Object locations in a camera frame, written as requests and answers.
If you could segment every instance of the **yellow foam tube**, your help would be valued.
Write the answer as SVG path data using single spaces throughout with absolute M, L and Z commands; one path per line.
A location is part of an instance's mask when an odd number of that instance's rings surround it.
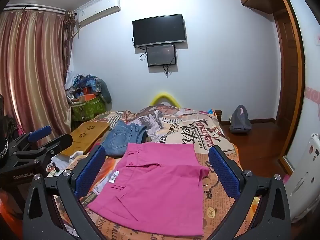
M 172 106 L 175 106 L 175 107 L 178 107 L 178 108 L 181 108 L 181 106 L 178 104 L 177 100 L 175 100 L 171 95 L 169 95 L 168 93 L 165 93 L 165 92 L 162 92 L 162 93 L 159 93 L 157 94 L 153 100 L 151 101 L 150 105 L 153 106 L 156 104 L 157 101 L 159 101 L 160 99 L 167 99 L 170 104 Z

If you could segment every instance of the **bed sheet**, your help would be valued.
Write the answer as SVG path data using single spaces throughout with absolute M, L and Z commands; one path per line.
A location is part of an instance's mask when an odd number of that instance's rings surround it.
M 109 177 L 112 174 L 112 170 L 119 161 L 119 159 L 113 158 L 106 158 L 101 171 L 99 172 L 92 188 L 90 189 L 90 192 L 86 197 L 81 199 L 82 205 L 84 206 L 94 223 L 109 239 L 207 239 L 207 237 L 220 224 L 234 202 L 233 198 L 229 198 L 227 196 L 222 184 L 219 182 L 217 175 L 215 174 L 213 168 L 209 163 L 208 151 L 210 147 L 218 145 L 229 159 L 236 161 L 238 165 L 240 165 L 233 145 L 225 138 L 223 131 L 220 128 L 215 112 L 212 111 L 212 114 L 210 114 L 209 112 L 195 111 L 192 109 L 182 109 L 173 106 L 157 105 L 147 107 L 137 114 L 133 114 L 129 111 L 106 112 L 96 116 L 91 121 L 109 122 L 110 127 L 113 128 L 116 122 L 120 119 L 127 124 L 135 122 L 140 125 L 146 125 L 149 140 L 152 142 L 171 144 L 194 144 L 196 157 L 199 163 L 210 168 L 209 175 L 203 179 L 204 236 L 171 237 L 139 232 L 122 227 L 121 225 L 117 225 L 89 210 L 86 207 L 87 204 L 93 201 L 101 192 L 103 186 L 108 182 Z M 79 156 L 75 160 L 75 162 L 71 164 L 70 168 L 73 168 L 77 161 L 81 158 L 85 158 L 85 156 Z M 59 197 L 57 197 L 56 202 L 59 207 L 63 208 Z M 243 234 L 247 230 L 257 208 L 257 204 L 258 203 L 255 200 L 237 235 Z M 76 232 L 73 230 L 68 216 L 63 211 L 63 209 L 60 209 L 60 213 L 70 233 L 76 235 Z

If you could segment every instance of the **blue gripper pad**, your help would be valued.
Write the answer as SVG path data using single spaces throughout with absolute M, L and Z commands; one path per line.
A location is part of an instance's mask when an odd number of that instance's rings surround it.
M 49 125 L 42 127 L 34 132 L 31 132 L 28 136 L 28 142 L 37 142 L 40 139 L 50 135 L 52 132 Z
M 75 180 L 74 194 L 77 198 L 87 195 L 106 159 L 106 151 L 103 146 L 96 146 L 83 160 L 86 160 L 87 158 L 90 160 L 86 163 L 85 167 L 82 168 Z
M 215 147 L 209 150 L 209 162 L 227 195 L 237 200 L 240 196 L 239 180 Z

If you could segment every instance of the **television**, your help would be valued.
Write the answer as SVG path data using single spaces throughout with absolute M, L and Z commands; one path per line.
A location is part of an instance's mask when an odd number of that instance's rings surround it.
M 149 67 L 176 64 L 174 44 L 147 47 L 147 61 Z
M 136 20 L 132 27 L 135 47 L 186 41 L 182 14 Z

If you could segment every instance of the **bolt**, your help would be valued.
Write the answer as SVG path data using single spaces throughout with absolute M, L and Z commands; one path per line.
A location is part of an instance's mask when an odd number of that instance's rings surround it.
M 67 177 L 71 174 L 71 170 L 64 170 L 62 174 Z
M 33 176 L 34 179 L 40 179 L 40 177 L 41 177 L 40 173 L 37 173 L 36 175 Z
M 275 174 L 274 177 L 276 180 L 281 180 L 281 176 L 279 174 Z
M 245 170 L 243 173 L 244 173 L 244 175 L 247 176 L 247 177 L 251 177 L 251 176 L 252 176 L 252 171 Z

